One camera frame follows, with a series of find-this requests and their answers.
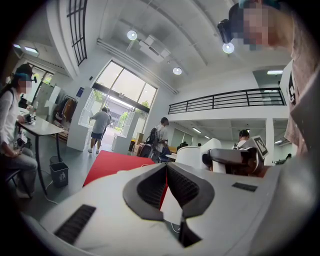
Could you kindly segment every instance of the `black railing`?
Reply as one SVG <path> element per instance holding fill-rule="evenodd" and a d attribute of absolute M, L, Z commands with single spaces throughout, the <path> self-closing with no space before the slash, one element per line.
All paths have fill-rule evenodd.
<path fill-rule="evenodd" d="M 168 114 L 212 109 L 284 105 L 286 103 L 279 87 L 248 89 L 219 93 L 171 104 L 169 105 Z"/>
<path fill-rule="evenodd" d="M 70 30 L 72 47 L 78 66 L 87 59 L 85 24 L 88 0 L 69 0 Z"/>

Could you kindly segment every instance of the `jeans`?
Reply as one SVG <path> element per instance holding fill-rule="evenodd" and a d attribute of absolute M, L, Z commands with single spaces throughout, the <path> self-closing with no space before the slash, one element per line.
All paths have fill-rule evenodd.
<path fill-rule="evenodd" d="M 23 148 L 22 154 L 15 158 L 4 156 L 4 164 L 6 169 L 21 169 L 22 175 L 30 193 L 35 191 L 35 180 L 37 175 L 38 163 L 33 158 L 34 154 L 29 148 Z M 17 188 L 19 191 L 26 193 L 21 180 L 17 177 Z"/>

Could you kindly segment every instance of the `backpack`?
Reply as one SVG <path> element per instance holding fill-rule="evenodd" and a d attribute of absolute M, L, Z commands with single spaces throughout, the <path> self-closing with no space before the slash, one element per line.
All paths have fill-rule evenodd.
<path fill-rule="evenodd" d="M 150 144 L 152 150 L 156 150 L 159 143 L 159 134 L 157 128 L 152 128 L 149 137 L 146 139 L 145 144 Z"/>

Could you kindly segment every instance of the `red carpet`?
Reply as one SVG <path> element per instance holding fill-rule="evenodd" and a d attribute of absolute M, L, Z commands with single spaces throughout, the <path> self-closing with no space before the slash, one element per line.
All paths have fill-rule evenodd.
<path fill-rule="evenodd" d="M 121 170 L 132 170 L 142 165 L 153 165 L 150 158 L 113 153 L 102 150 L 94 161 L 83 187 L 104 176 L 116 174 Z"/>

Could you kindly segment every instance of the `balcony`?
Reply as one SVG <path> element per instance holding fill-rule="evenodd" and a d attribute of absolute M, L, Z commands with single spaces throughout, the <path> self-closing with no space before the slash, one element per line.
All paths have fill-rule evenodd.
<path fill-rule="evenodd" d="M 169 105 L 168 114 L 239 107 L 285 105 L 286 102 L 281 89 L 279 87 L 272 87 L 237 90 L 185 100 Z"/>

